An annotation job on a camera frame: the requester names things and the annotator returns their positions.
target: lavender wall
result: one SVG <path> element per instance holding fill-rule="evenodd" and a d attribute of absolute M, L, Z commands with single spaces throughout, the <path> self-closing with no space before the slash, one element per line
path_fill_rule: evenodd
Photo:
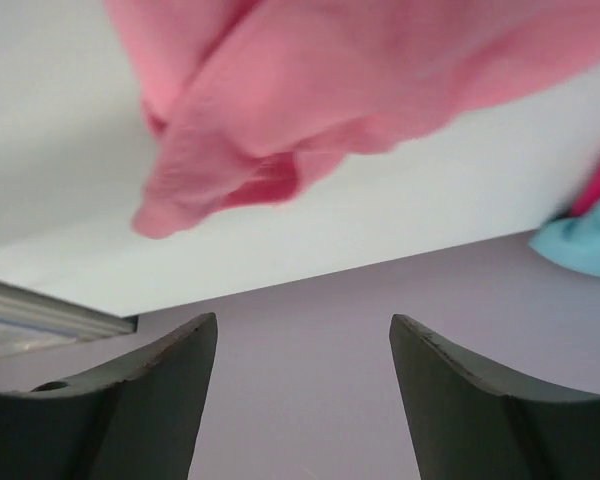
<path fill-rule="evenodd" d="M 600 279 L 536 257 L 527 237 L 148 314 L 135 336 L 0 360 L 0 389 L 75 373 L 215 311 L 218 356 L 191 478 L 415 480 L 387 339 L 393 313 L 600 392 Z"/>

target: blue cloth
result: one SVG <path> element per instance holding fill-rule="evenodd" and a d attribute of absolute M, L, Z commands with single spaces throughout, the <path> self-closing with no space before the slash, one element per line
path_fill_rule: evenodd
<path fill-rule="evenodd" d="M 600 277 L 600 201 L 582 217 L 545 225 L 529 244 L 558 265 Z"/>

